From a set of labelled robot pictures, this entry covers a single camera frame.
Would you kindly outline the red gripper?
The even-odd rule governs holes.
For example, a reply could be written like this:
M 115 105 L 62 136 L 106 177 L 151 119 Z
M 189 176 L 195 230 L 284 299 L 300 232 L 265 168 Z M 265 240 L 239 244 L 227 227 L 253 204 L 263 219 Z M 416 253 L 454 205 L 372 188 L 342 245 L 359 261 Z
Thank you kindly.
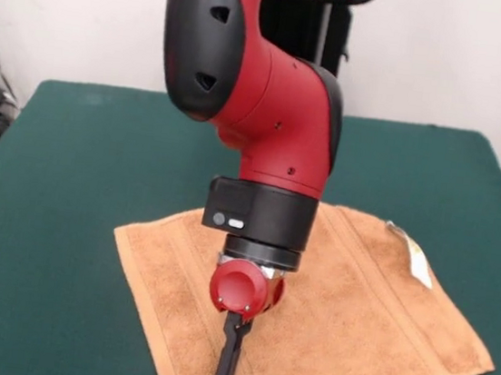
M 253 318 L 280 302 L 285 271 L 246 259 L 227 257 L 217 263 L 210 280 L 210 297 L 218 311 L 227 311 L 225 335 L 215 375 L 235 375 L 242 340 L 251 332 Z

